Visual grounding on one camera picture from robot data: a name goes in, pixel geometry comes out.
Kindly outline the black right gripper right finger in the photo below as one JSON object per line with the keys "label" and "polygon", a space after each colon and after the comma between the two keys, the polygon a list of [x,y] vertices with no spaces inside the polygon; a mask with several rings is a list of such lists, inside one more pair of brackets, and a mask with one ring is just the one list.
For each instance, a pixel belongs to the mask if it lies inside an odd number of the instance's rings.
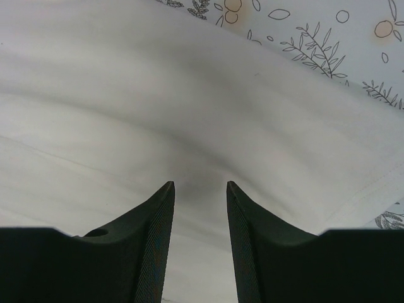
{"label": "black right gripper right finger", "polygon": [[403,215],[375,229],[310,234],[227,184],[227,214],[239,302],[402,302]]}

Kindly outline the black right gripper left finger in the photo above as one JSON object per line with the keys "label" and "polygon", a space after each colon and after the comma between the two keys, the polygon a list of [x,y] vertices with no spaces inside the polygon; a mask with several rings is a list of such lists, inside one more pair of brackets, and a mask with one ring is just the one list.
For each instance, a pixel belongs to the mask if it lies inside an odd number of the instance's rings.
{"label": "black right gripper left finger", "polygon": [[160,302],[174,216],[169,181],[86,235],[1,229],[2,302]]}

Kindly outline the white t shirt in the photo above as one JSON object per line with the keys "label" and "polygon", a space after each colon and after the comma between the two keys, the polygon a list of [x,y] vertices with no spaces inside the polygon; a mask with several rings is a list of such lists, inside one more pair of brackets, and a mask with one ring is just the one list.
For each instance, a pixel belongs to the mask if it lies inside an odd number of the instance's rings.
{"label": "white t shirt", "polygon": [[1,225],[83,235],[174,181],[164,301],[235,302],[228,181],[306,231],[352,227],[293,192],[262,48],[165,2],[1,2]]}

